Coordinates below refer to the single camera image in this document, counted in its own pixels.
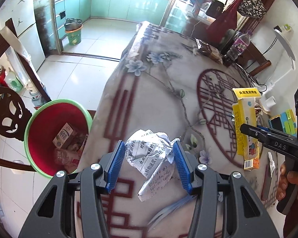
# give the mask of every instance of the person's sleeve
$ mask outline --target person's sleeve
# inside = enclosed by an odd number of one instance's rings
[[[292,205],[290,212],[287,214],[285,218],[284,224],[284,237],[287,237],[289,233],[294,229],[296,224],[298,223],[298,200],[294,202]]]

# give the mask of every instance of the purple bottle label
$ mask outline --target purple bottle label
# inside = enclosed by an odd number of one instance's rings
[[[236,47],[240,53],[243,53],[248,45],[242,39],[238,38],[234,42],[233,46]]]

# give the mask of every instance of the red bag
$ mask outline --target red bag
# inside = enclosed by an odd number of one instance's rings
[[[235,0],[221,15],[207,28],[207,41],[219,44],[229,29],[237,27],[237,9],[243,0]]]

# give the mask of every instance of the human hand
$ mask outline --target human hand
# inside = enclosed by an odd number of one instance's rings
[[[286,189],[288,187],[288,183],[298,185],[298,172],[290,171],[287,176],[286,174],[286,165],[285,162],[280,167],[280,177],[276,192],[276,199],[278,201],[282,200],[286,196]]]

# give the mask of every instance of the barcode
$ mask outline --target barcode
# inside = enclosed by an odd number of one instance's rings
[[[244,169],[253,167],[253,160],[247,160],[244,162]]]

